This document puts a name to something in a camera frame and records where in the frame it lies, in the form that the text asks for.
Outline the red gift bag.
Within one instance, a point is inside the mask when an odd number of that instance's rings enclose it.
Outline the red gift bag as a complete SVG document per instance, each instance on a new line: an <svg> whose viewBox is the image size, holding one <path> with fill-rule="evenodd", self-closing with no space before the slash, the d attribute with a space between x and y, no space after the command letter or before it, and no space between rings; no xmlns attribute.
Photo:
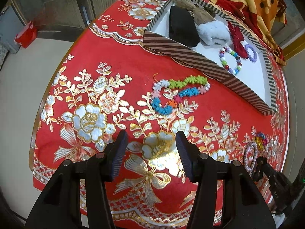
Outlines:
<svg viewBox="0 0 305 229"><path fill-rule="evenodd" d="M37 32L33 21L29 21L23 30L15 36L14 42L26 49L37 38Z"/></svg>

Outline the dark red satin bow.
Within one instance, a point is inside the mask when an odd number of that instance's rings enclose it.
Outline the dark red satin bow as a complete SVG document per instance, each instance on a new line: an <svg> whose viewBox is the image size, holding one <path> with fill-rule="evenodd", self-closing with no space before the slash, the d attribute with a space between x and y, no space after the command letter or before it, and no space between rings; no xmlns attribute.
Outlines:
<svg viewBox="0 0 305 229"><path fill-rule="evenodd" d="M247 59L248 54L244 46L241 44L242 41L245 40L242 32L240 31L239 27L233 26L231 22L227 23L229 28L229 32L232 37L234 51L238 54L239 57Z"/></svg>

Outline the red floral gold tablecloth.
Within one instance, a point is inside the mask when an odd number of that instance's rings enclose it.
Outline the red floral gold tablecloth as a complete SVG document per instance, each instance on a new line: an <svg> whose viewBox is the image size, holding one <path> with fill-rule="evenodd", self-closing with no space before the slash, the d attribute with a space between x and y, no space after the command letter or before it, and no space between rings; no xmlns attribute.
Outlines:
<svg viewBox="0 0 305 229"><path fill-rule="evenodd" d="M58 67L33 130L30 162L38 190L63 161L86 161L121 130L127 132L119 175L106 186L115 224L125 228L187 225L197 185L182 167L178 131L201 153L225 163L251 164L256 155L281 171L288 149L287 89L270 48L215 5L267 51L277 110L264 115L198 69L144 46L144 31L166 1L117 0L107 8ZM249 59L239 57L231 42L229 51L221 46L221 65L233 75L242 60L257 61L254 48L246 45Z"/></svg>

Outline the orange red floral blanket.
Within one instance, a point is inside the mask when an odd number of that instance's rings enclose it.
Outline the orange red floral blanket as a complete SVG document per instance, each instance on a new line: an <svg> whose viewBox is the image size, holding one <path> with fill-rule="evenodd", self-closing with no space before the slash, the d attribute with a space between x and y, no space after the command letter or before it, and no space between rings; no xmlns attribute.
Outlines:
<svg viewBox="0 0 305 229"><path fill-rule="evenodd" d="M275 61L287 65L282 49L271 35L275 21L287 24L284 0L207 0L228 11L249 27L271 50Z"/></svg>

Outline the leopard print mesh bow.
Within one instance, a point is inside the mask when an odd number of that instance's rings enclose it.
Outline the leopard print mesh bow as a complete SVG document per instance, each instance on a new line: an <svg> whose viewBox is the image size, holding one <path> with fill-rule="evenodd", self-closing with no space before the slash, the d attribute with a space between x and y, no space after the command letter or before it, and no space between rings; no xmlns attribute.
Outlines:
<svg viewBox="0 0 305 229"><path fill-rule="evenodd" d="M174 3L177 7L186 9L190 12L197 25L215 21L215 18L211 14L190 0L174 0Z"/></svg>

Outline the black knit headband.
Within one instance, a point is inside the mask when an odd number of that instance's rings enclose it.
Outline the black knit headband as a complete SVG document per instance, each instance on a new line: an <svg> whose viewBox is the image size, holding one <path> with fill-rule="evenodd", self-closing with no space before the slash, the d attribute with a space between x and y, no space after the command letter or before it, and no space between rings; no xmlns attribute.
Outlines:
<svg viewBox="0 0 305 229"><path fill-rule="evenodd" d="M188 10L171 6L169 15L169 38L187 47L196 47L200 42L193 17Z"/></svg>

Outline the white fluffy headband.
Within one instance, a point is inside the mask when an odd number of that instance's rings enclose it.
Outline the white fluffy headband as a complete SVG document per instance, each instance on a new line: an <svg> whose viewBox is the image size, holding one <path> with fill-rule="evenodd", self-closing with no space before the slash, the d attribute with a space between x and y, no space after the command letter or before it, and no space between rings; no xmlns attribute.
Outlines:
<svg viewBox="0 0 305 229"><path fill-rule="evenodd" d="M200 39L209 46L215 44L223 46L231 40L229 29L218 20L198 25L197 32Z"/></svg>

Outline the striped white shallow tray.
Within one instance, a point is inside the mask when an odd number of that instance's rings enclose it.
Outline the striped white shallow tray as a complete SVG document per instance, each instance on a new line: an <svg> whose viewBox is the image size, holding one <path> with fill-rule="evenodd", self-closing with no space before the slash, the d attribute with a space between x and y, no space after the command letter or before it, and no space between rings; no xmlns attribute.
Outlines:
<svg viewBox="0 0 305 229"><path fill-rule="evenodd" d="M224 24L232 23L237 26L244 35L243 44L249 44L256 51L257 61L253 63L250 60L242 60L241 71L233 75L221 65L220 45L208 46L200 42L196 47L190 48L172 40L169 37L169 16L170 8L175 6L174 0L167 0L148 24L143 36L144 46L198 69L244 98L262 114L275 113L275 82L271 62L262 43L242 23L217 6L204 0L188 1L198 9L210 8L216 19Z"/></svg>

